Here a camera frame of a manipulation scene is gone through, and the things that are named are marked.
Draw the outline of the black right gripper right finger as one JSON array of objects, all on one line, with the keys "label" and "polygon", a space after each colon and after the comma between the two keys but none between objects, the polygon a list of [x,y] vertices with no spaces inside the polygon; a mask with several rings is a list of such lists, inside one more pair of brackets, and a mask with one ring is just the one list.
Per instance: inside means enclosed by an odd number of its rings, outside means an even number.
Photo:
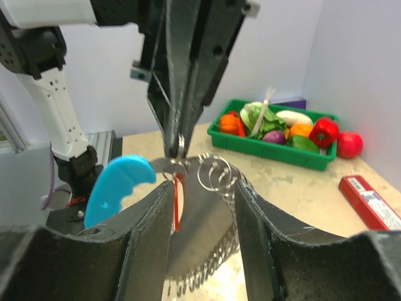
[{"label": "black right gripper right finger", "polygon": [[344,238],[315,228],[236,183],[249,300],[399,300],[400,233]]}]

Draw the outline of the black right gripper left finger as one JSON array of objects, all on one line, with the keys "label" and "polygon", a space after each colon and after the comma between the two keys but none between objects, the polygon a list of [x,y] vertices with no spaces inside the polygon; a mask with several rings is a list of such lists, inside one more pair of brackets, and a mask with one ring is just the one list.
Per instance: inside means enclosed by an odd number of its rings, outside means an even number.
[{"label": "black right gripper left finger", "polygon": [[45,226],[1,228],[2,300],[160,300],[174,186],[78,236]]}]

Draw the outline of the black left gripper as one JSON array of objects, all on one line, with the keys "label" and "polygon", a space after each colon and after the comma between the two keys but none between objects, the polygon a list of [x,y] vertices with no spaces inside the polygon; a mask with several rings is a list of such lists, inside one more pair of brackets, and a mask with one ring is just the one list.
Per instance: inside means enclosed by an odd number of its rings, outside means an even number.
[{"label": "black left gripper", "polygon": [[254,1],[94,1],[99,26],[136,24],[143,34],[132,77],[149,83],[148,100],[164,133],[165,154],[176,157],[178,136],[190,140],[211,104]]}]

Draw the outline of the red key tag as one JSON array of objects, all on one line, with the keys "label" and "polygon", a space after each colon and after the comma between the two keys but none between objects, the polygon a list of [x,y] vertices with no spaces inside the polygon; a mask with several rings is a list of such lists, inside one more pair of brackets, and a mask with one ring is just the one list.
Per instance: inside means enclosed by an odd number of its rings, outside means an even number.
[{"label": "red key tag", "polygon": [[184,210],[184,175],[179,174],[174,179],[174,218],[172,233],[178,232]]}]

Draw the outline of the silver key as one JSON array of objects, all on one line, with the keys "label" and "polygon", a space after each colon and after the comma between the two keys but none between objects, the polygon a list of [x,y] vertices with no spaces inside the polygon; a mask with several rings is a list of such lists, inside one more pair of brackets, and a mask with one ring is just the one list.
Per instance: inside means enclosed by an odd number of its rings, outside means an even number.
[{"label": "silver key", "polygon": [[167,167],[169,167],[170,170],[166,171],[165,168],[162,169],[162,175],[165,180],[168,181],[178,180],[179,182],[184,183],[188,175],[188,169],[190,166],[190,162],[184,155],[184,151],[185,151],[185,138],[182,134],[179,134],[177,157],[169,159]]}]

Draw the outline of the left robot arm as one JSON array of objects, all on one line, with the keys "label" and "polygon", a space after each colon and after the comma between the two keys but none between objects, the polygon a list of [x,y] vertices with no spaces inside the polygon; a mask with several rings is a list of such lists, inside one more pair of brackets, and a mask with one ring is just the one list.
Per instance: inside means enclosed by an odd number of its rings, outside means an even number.
[{"label": "left robot arm", "polygon": [[88,200],[102,168],[67,91],[61,26],[138,26],[142,56],[132,64],[131,76],[148,83],[165,156],[182,158],[216,94],[244,20],[259,9],[258,3],[242,0],[1,2],[1,64],[37,103],[73,203]]}]

